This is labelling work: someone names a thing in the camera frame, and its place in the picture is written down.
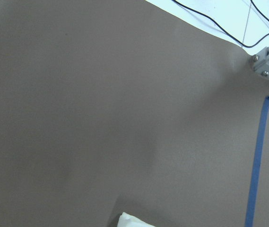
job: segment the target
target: white cloth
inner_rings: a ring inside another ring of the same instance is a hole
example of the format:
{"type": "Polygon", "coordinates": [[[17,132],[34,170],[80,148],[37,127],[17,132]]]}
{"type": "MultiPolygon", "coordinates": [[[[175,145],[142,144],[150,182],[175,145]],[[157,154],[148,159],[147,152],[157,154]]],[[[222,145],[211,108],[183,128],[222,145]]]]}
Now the white cloth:
{"type": "Polygon", "coordinates": [[[135,216],[129,215],[125,212],[122,213],[117,227],[155,227],[143,222],[135,216]]]}

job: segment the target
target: cord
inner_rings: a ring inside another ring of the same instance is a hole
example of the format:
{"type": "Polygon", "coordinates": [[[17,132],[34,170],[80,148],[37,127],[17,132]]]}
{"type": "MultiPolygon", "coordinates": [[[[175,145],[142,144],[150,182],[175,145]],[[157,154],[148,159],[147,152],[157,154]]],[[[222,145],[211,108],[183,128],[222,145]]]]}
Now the cord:
{"type": "MultiPolygon", "coordinates": [[[[242,43],[242,42],[240,42],[238,39],[236,39],[234,36],[232,36],[230,33],[228,33],[226,30],[224,30],[223,28],[222,28],[222,26],[221,25],[219,25],[218,24],[218,22],[216,22],[214,19],[212,19],[211,17],[209,17],[208,15],[206,15],[206,14],[203,14],[203,13],[201,13],[201,12],[198,12],[198,11],[196,11],[196,10],[194,10],[194,9],[191,9],[191,8],[189,8],[188,6],[185,6],[185,5],[183,5],[183,4],[181,4],[180,2],[178,2],[177,0],[172,0],[173,2],[175,2],[177,5],[179,5],[179,6],[181,6],[181,7],[183,7],[183,8],[185,8],[185,9],[188,9],[188,10],[190,10],[190,11],[192,11],[192,12],[194,12],[194,13],[197,13],[197,14],[200,14],[200,15],[202,15],[202,16],[204,16],[204,17],[206,17],[206,18],[208,18],[208,19],[210,19],[214,24],[216,24],[227,36],[229,36],[229,37],[231,37],[233,40],[235,40],[236,42],[238,42],[240,45],[242,45],[243,47],[246,47],[246,48],[252,48],[252,47],[255,47],[257,44],[259,44],[264,38],[266,38],[268,35],[269,35],[269,33],[268,34],[266,34],[265,36],[263,36],[259,41],[257,41],[254,45],[252,45],[252,46],[248,46],[248,45],[245,45],[244,43],[242,43]]],[[[252,3],[252,5],[256,8],[256,10],[269,22],[269,19],[265,16],[265,15],[263,15],[263,13],[256,7],[256,5],[254,4],[254,2],[251,0],[251,3],[252,3]]]]}

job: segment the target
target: bolt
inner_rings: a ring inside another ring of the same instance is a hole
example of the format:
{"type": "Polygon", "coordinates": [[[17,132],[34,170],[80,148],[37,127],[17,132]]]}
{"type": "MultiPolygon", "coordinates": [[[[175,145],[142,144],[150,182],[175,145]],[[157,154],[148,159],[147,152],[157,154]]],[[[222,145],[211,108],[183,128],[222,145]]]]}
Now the bolt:
{"type": "Polygon", "coordinates": [[[263,71],[261,74],[262,74],[264,77],[267,77],[267,76],[269,75],[269,72],[268,72],[268,71],[263,71]]]}
{"type": "Polygon", "coordinates": [[[253,61],[254,61],[254,62],[257,62],[258,59],[259,59],[259,56],[258,56],[258,55],[254,55],[254,56],[253,56],[253,61]]]}

